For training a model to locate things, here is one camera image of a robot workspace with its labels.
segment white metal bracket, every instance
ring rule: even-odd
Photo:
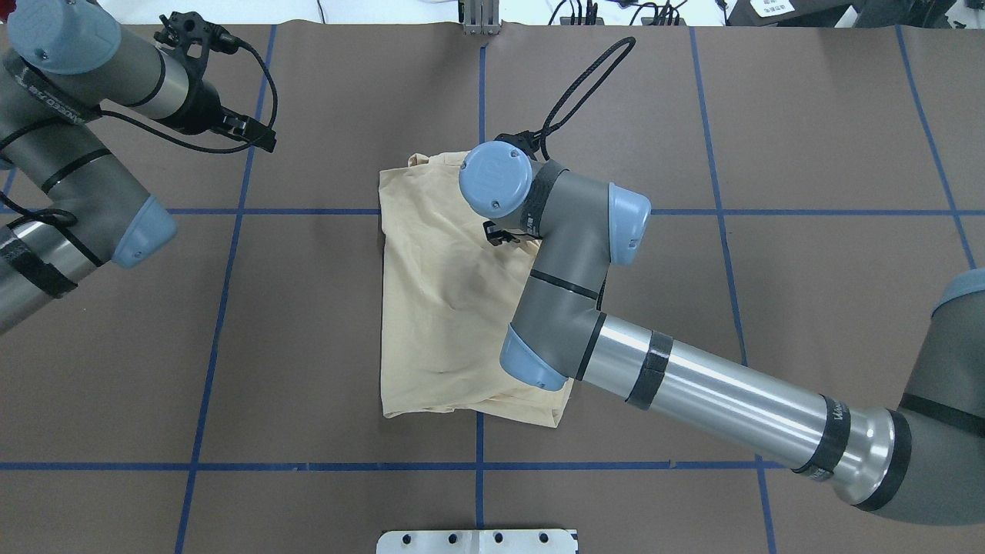
[[[578,554],[578,531],[389,531],[379,537],[376,554]]]

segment blue grid line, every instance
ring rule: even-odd
[[[475,471],[471,461],[418,461],[390,463],[199,463],[199,471]]]
[[[739,350],[742,353],[742,364],[747,366],[749,358],[746,353],[746,336],[742,328],[742,314],[739,311],[739,295],[736,292],[735,272],[732,268],[732,252],[729,249],[728,231],[725,227],[725,210],[722,205],[721,188],[718,182],[718,166],[715,164],[715,151],[711,142],[711,124],[708,121],[708,107],[704,95],[704,83],[701,80],[701,61],[697,50],[697,35],[694,27],[688,28],[690,34],[690,51],[694,60],[694,79],[697,84],[697,99],[701,107],[701,125],[704,127],[704,146],[708,153],[708,168],[711,172],[711,189],[715,196],[715,209],[718,214],[718,233],[722,242],[722,254],[725,258],[725,274],[729,283],[729,298],[732,302],[732,318],[735,322],[736,334],[739,337]],[[769,492],[766,488],[766,475],[761,467],[762,458],[755,457],[756,478],[759,483],[759,499],[762,503],[762,520],[766,530],[766,545],[769,554],[776,554],[776,536],[773,531],[773,515],[769,506]]]
[[[755,476],[759,483],[759,501],[762,503],[762,520],[766,525],[766,544],[769,547],[769,554],[776,554],[776,532],[773,530],[773,509],[769,506],[769,490],[766,488],[765,469],[767,464],[779,464],[775,461],[763,461],[759,454],[755,455],[755,462],[757,465]],[[780,465],[780,468],[787,469],[783,465]]]
[[[274,40],[277,37],[277,26],[270,27],[270,38],[267,42],[266,63],[270,67],[274,55]],[[256,102],[256,114],[254,118],[259,120],[263,116],[263,101],[267,94],[266,78],[260,81],[260,92]],[[237,209],[240,213],[236,214],[236,221],[232,227],[232,241],[230,243],[230,256],[226,263],[226,276],[223,280],[223,291],[219,300],[219,313],[216,316],[216,329],[212,337],[212,351],[209,355],[209,369],[205,375],[205,387],[202,393],[202,404],[199,408],[198,425],[195,429],[195,442],[191,453],[191,467],[188,469],[188,481],[185,486],[184,502],[181,507],[181,519],[178,523],[177,539],[174,543],[174,553],[181,554],[184,549],[185,533],[188,529],[188,517],[191,514],[191,502],[195,493],[195,477],[199,455],[202,452],[202,439],[205,435],[205,422],[209,414],[209,400],[212,396],[212,383],[216,376],[216,363],[219,360],[219,340],[223,333],[223,325],[226,322],[226,308],[229,304],[230,282],[232,281],[232,267],[236,260],[236,251],[239,246],[239,232],[242,229],[243,214],[246,207],[246,195],[249,193],[249,180],[253,169],[253,156],[256,153],[255,147],[249,148],[246,156],[246,167],[243,170],[242,187],[239,191],[239,204]]]
[[[170,208],[167,212],[176,216],[378,216],[379,208]],[[13,214],[0,208],[0,214]],[[985,216],[985,210],[822,210],[822,209],[772,209],[772,208],[723,208],[726,216],[770,217],[962,217]],[[654,216],[717,216],[714,208],[664,208],[650,210]]]
[[[379,208],[172,208],[178,216],[378,216]]]
[[[937,141],[934,140],[934,133],[930,130],[930,123],[927,121],[927,114],[924,113],[923,103],[920,102],[920,93],[917,92],[916,81],[913,80],[913,70],[910,67],[910,57],[906,53],[906,41],[903,40],[903,27],[896,26],[896,40],[899,42],[899,53],[903,57],[903,68],[906,70],[906,80],[910,85],[910,93],[913,95],[913,103],[917,107],[917,115],[920,116],[920,124],[923,126],[924,134],[927,135],[927,143],[930,145],[931,155],[934,157],[934,166],[937,167],[937,175],[941,178],[941,186],[944,187],[944,195],[948,198],[948,205],[951,207],[951,215],[954,217],[954,226],[961,237],[961,247],[964,248],[964,256],[968,260],[968,266],[975,269],[975,256],[971,253],[971,246],[968,244],[968,237],[964,233],[964,225],[961,224],[961,216],[957,213],[957,204],[954,203],[954,195],[951,192],[951,184],[948,182],[948,175],[944,171],[944,164],[941,162],[941,154],[937,149]]]
[[[486,142],[486,48],[479,48],[479,144]],[[476,412],[476,529],[486,527],[486,414]]]
[[[479,144],[486,142],[486,48],[479,48]]]
[[[775,461],[405,461],[405,462],[199,462],[196,472],[401,472],[401,471],[694,471],[787,469]],[[7,461],[0,471],[190,471],[191,463],[113,461]]]
[[[476,529],[486,528],[486,414],[476,412]]]
[[[487,461],[485,471],[675,471],[786,467],[774,461]]]
[[[189,463],[104,461],[7,461],[0,471],[188,471]]]
[[[3,185],[3,193],[4,193],[4,196],[10,196],[10,189],[11,189],[12,186],[14,186],[14,177],[16,177],[16,176],[17,176],[17,168],[11,168],[10,169],[10,172],[7,173],[7,182],[4,183],[4,185]]]

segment light blue joint cap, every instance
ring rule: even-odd
[[[961,273],[954,277],[954,280],[944,290],[944,295],[937,307],[934,308],[934,312],[952,300],[982,291],[985,291],[985,267]]]
[[[116,20],[86,0],[18,2],[7,25],[10,42],[21,57],[59,75],[101,67],[116,54],[122,37]]]
[[[533,182],[534,169],[527,155],[502,141],[477,146],[458,173],[462,196],[477,214],[489,219],[519,208]]]
[[[178,233],[178,225],[156,196],[151,196],[130,222],[123,239],[116,246],[113,261],[130,269],[151,257]]]
[[[630,265],[650,219],[650,199],[609,183],[609,259]]]
[[[516,379],[527,384],[538,386],[543,390],[561,390],[567,377],[559,374],[547,365],[541,357],[523,342],[523,339],[513,330],[513,325],[506,331],[506,340],[502,343],[499,354],[499,364]]]

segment silver metal tube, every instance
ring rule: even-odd
[[[856,505],[872,496],[886,477],[895,432],[892,418],[883,408],[852,410],[851,413],[848,446],[829,482],[838,498]]]
[[[164,119],[174,115],[188,98],[188,72],[176,59],[163,52],[160,55],[164,61],[161,89],[145,104],[133,107],[134,111],[150,119]]]
[[[682,342],[674,343],[650,409],[791,468],[814,455],[827,419],[819,394]]]
[[[582,380],[629,398],[649,344],[649,330],[607,315]]]
[[[96,270],[53,227],[31,222],[16,228],[14,235],[24,241],[41,260],[55,266],[75,283]],[[53,300],[5,262],[0,262],[0,291],[3,291],[0,295],[0,335]]]

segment beige shirt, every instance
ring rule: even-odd
[[[539,244],[486,241],[458,188],[466,154],[417,154],[379,176],[383,415],[467,408],[556,427],[571,381],[549,392],[499,366]]]

